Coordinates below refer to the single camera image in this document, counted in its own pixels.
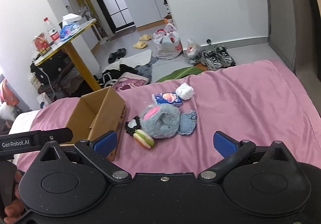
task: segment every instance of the yellow table leg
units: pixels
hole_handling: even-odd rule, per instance
[[[73,62],[73,64],[78,69],[79,73],[82,75],[82,77],[85,79],[85,81],[88,83],[90,88],[93,91],[98,91],[101,89],[100,85],[97,83],[91,72],[86,67],[83,60],[78,55],[76,49],[73,47],[72,43],[67,43],[64,45],[65,51],[68,54],[70,60]]]

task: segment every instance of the human hand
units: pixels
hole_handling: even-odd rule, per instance
[[[17,171],[14,176],[15,181],[19,183],[21,178],[22,178],[21,173]],[[16,199],[10,205],[4,208],[4,212],[7,215],[7,217],[4,218],[4,222],[6,224],[12,224],[16,220],[18,220],[18,218],[21,217],[21,214],[24,210],[24,205],[20,200],[20,196],[18,192],[18,184],[15,186],[14,195],[16,196]]]

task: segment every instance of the stuffed toy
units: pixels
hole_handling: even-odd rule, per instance
[[[140,125],[155,139],[170,138],[175,134],[189,135],[196,126],[196,112],[181,114],[171,104],[149,106],[142,112]]]

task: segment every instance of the orange cloth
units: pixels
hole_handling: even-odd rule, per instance
[[[3,81],[0,83],[0,99],[2,102],[6,102],[7,105],[11,106],[15,106],[19,103],[17,97],[7,86],[7,79],[3,79]]]

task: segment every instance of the red bottle label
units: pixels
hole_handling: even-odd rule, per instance
[[[49,32],[49,34],[50,34],[50,37],[53,41],[56,41],[60,38],[59,32],[54,28]]]

